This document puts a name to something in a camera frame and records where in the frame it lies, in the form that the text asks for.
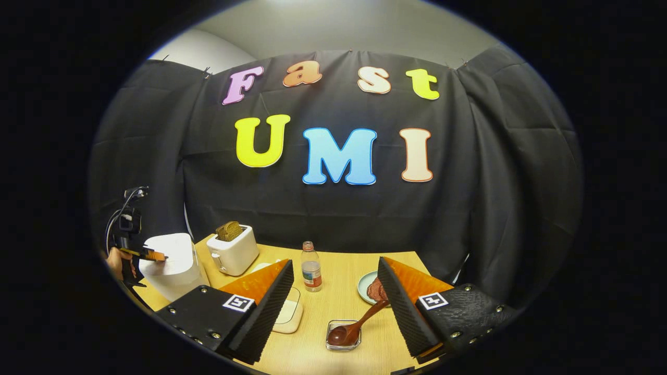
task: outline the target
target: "white toaster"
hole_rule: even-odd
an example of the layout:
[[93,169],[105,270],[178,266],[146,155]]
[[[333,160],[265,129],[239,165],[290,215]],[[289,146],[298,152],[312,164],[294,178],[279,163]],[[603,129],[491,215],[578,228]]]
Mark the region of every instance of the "white toaster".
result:
[[240,226],[243,231],[232,241],[219,240],[217,235],[206,241],[217,269],[227,275],[238,276],[244,273],[259,255],[252,227]]

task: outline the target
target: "blue letter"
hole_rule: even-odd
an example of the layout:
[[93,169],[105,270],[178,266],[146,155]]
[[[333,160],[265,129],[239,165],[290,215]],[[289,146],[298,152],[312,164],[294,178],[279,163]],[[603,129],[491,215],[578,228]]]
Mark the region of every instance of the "blue letter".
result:
[[378,134],[370,129],[354,129],[343,149],[339,149],[329,129],[313,127],[306,129],[303,136],[308,139],[308,173],[303,182],[319,185],[327,181],[322,173],[322,163],[327,167],[333,182],[340,181],[345,168],[350,165],[350,172],[345,181],[350,185],[372,185],[376,178],[371,171],[373,140]]

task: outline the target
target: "plastic bottle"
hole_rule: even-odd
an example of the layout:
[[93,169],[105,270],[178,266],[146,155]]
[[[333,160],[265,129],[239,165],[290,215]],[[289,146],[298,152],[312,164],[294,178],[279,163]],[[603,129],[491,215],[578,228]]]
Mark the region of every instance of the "plastic bottle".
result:
[[303,282],[308,292],[318,292],[322,289],[322,273],[319,265],[319,256],[313,247],[313,243],[303,243],[301,252],[301,273]]

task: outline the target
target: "human hand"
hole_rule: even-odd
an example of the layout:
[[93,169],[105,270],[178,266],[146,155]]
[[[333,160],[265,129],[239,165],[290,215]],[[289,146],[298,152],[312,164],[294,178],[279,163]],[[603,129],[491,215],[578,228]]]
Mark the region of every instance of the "human hand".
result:
[[111,248],[109,251],[109,257],[107,258],[107,264],[109,265],[109,268],[111,268],[111,272],[113,272],[117,279],[123,279],[123,259],[129,260],[132,274],[136,278],[137,270],[134,268],[134,264],[132,264],[132,254],[122,252],[116,247]]

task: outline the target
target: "orange letter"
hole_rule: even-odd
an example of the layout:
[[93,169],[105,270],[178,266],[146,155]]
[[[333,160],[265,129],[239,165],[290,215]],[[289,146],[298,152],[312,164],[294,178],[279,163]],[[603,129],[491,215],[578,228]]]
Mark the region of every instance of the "orange letter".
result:
[[431,132],[425,129],[402,129],[398,132],[406,141],[406,170],[401,177],[410,182],[427,182],[433,178],[433,172],[428,170],[428,155],[426,154],[426,140],[431,138]]
[[389,73],[382,68],[361,67],[359,78],[359,88],[367,93],[388,93],[392,89],[391,83],[385,79],[389,78]]
[[302,83],[315,83],[322,78],[319,74],[319,63],[317,61],[302,61],[287,69],[288,75],[283,78],[283,85],[293,87]]

